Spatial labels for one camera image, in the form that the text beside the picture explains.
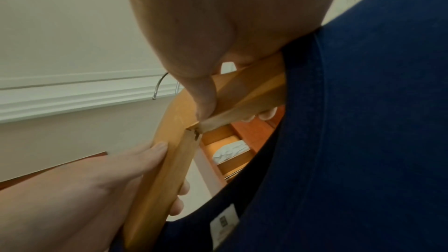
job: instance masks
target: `wooden clothes hanger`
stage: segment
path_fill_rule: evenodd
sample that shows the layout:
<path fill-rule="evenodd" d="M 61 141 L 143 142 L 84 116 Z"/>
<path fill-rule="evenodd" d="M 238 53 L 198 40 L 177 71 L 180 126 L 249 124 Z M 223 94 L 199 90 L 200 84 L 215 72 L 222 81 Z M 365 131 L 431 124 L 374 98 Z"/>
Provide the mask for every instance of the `wooden clothes hanger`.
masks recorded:
<path fill-rule="evenodd" d="M 150 251 L 187 175 L 203 133 L 282 105 L 286 79 L 281 53 L 249 67 L 213 77 L 217 106 L 213 114 L 197 121 L 196 104 L 186 90 L 168 106 L 153 143 L 168 142 L 162 164 L 143 176 L 123 227 L 125 250 Z"/>

